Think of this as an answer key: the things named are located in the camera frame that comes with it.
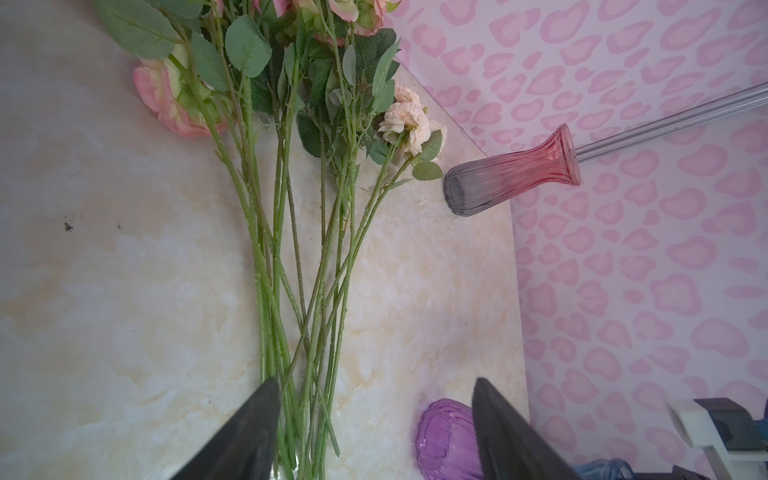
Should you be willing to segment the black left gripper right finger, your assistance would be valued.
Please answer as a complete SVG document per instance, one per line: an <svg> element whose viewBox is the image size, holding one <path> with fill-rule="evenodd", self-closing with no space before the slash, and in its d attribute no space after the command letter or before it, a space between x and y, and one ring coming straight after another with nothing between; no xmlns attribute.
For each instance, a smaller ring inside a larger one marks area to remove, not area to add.
<svg viewBox="0 0 768 480"><path fill-rule="evenodd" d="M471 408L486 479L578 477L488 379L476 380Z"/></svg>

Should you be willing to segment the peach rose stem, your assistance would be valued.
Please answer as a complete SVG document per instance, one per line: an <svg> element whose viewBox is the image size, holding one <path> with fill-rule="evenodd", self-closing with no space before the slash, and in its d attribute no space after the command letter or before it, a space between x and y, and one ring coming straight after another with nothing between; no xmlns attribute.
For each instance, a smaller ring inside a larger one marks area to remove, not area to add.
<svg viewBox="0 0 768 480"><path fill-rule="evenodd" d="M435 180L446 137L419 95L393 80L379 90L345 92L297 117L304 148L320 161L320 260L306 318L303 424L295 474L325 476L326 452L337 449L332 406L353 269L387 194L411 178Z"/></svg>

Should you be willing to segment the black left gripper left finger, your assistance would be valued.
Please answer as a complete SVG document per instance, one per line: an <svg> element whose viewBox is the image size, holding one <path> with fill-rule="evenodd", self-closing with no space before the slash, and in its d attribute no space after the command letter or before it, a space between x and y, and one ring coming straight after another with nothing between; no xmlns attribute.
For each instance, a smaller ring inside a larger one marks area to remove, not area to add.
<svg viewBox="0 0 768 480"><path fill-rule="evenodd" d="M277 449L280 396L276 378L264 381L173 479L268 479Z"/></svg>

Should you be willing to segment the pink rose stem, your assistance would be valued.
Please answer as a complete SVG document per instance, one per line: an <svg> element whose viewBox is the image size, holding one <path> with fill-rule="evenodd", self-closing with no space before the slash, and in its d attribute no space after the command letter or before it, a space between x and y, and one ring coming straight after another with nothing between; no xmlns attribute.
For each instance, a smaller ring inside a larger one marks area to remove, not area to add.
<svg viewBox="0 0 768 480"><path fill-rule="evenodd" d="M289 160L301 61L293 44L304 14L293 1L98 1L109 35L139 63L143 103L170 131L209 137L236 190L250 236L259 310L260 369L283 400L270 474L318 479L324 463L310 426L305 345L286 321L306 319L304 282L289 272L283 238L297 219Z"/></svg>

